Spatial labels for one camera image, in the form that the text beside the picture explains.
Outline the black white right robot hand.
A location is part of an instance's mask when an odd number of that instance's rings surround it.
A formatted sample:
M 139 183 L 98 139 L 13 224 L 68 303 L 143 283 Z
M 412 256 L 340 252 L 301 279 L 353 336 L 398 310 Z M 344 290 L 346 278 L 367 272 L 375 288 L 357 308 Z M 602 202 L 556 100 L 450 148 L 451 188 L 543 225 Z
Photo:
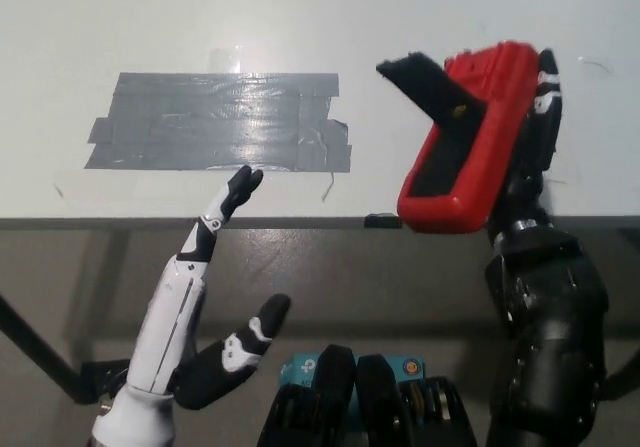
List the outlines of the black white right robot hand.
M 507 174 L 486 222 L 489 240 L 497 246 L 511 232 L 547 225 L 541 206 L 543 174 L 556 151 L 563 98 L 554 52 L 539 53 L 536 92 L 514 146 Z

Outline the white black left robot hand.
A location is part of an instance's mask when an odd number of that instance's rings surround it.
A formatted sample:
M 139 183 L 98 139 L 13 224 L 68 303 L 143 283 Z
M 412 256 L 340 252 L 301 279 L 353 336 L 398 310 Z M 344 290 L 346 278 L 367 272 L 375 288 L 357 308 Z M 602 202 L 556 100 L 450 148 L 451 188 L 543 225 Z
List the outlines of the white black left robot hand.
M 110 409 L 97 416 L 92 445 L 170 446 L 175 405 L 200 410 L 256 371 L 284 323 L 289 296 L 271 296 L 245 325 L 202 351 L 196 349 L 195 333 L 218 232 L 262 179 L 261 170 L 241 167 L 167 262 L 136 339 L 126 381 Z

